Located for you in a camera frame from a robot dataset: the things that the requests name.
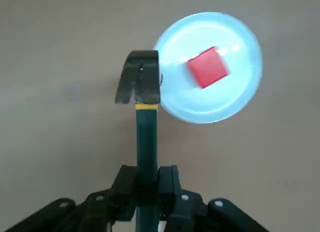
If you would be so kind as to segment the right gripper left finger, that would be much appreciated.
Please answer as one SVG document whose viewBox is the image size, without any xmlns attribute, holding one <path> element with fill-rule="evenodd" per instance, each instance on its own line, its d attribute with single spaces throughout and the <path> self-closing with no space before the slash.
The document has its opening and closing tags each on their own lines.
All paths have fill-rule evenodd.
<svg viewBox="0 0 320 232">
<path fill-rule="evenodd" d="M 116 221 L 131 221 L 137 206 L 135 166 L 123 165 L 111 188 L 80 204 L 59 198 L 8 228 L 9 232 L 110 232 Z"/>
</svg>

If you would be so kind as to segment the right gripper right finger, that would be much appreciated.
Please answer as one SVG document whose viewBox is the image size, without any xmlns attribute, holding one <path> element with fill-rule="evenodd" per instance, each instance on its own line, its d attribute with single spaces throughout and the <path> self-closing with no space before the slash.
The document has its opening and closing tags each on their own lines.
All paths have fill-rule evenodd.
<svg viewBox="0 0 320 232">
<path fill-rule="evenodd" d="M 203 202 L 181 187 L 176 165 L 158 170 L 160 220 L 166 232 L 266 232 L 267 229 L 225 198 Z"/>
</svg>

